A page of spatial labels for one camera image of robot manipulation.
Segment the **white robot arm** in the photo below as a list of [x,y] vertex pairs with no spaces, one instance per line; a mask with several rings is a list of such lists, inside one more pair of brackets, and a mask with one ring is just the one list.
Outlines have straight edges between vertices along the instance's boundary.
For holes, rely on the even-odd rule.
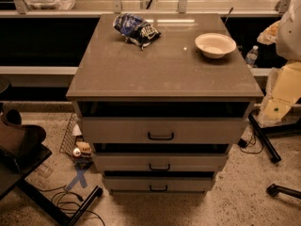
[[267,79],[259,114],[262,125],[282,121],[301,98],[301,0],[295,0],[281,19],[257,37],[262,44],[276,46],[286,63],[273,69]]

